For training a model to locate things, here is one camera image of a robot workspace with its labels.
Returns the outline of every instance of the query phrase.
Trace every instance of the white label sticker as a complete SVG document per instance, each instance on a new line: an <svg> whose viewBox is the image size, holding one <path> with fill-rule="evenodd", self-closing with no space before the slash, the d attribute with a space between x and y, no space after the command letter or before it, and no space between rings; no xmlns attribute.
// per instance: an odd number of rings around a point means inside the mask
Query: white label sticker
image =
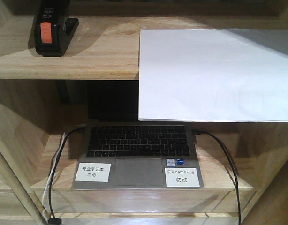
<svg viewBox="0 0 288 225"><path fill-rule="evenodd" d="M200 187L196 168L165 168L165 173L167 187Z"/></svg>
<svg viewBox="0 0 288 225"><path fill-rule="evenodd" d="M76 181L108 182L111 164L80 163L77 169Z"/></svg>

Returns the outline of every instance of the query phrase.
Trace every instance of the wooden cabinet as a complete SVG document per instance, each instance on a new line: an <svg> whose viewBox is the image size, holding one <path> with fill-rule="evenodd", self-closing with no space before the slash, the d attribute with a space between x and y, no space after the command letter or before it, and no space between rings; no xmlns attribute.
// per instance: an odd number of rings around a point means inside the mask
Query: wooden cabinet
<svg viewBox="0 0 288 225"><path fill-rule="evenodd" d="M3 219L10 224L13 218L43 224L40 199L60 135L87 119L85 105L61 104L55 80L138 79L140 29L288 29L288 1L72 1L71 15L80 21L72 42L63 57L44 58L33 43L38 4L0 0L0 156L5 161L0 171L9 169L0 175L0 216L8 208L10 217ZM193 128L212 132L227 145L239 170L242 216L258 224L258 214L249 212L288 159L288 123L206 122ZM236 223L230 169L211 138L198 135L194 143L201 189L73 191L81 138L70 137L53 187L53 206L64 224ZM1 183L2 177L12 177L11 185ZM258 205L264 202L261 198Z"/></svg>

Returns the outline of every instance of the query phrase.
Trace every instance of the stapler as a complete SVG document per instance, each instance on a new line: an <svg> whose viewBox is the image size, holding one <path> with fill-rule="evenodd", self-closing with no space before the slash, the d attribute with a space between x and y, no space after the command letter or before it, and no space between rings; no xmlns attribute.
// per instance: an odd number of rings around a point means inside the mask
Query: stapler
<svg viewBox="0 0 288 225"><path fill-rule="evenodd" d="M42 0L35 25L35 48L45 57L63 56L78 27L77 18L67 18L70 0Z"/></svg>

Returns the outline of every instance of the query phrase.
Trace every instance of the touchpad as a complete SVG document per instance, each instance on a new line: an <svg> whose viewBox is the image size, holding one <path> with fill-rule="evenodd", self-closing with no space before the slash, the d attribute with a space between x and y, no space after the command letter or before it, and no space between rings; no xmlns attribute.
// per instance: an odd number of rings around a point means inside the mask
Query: touchpad
<svg viewBox="0 0 288 225"><path fill-rule="evenodd" d="M116 159L115 185L149 186L163 184L161 159Z"/></svg>

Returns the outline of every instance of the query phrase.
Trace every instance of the laptop keyboard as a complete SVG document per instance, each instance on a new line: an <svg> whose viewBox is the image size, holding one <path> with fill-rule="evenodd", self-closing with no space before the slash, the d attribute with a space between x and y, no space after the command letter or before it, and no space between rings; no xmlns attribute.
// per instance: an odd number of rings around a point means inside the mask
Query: laptop keyboard
<svg viewBox="0 0 288 225"><path fill-rule="evenodd" d="M189 156L184 126L94 126L88 157Z"/></svg>

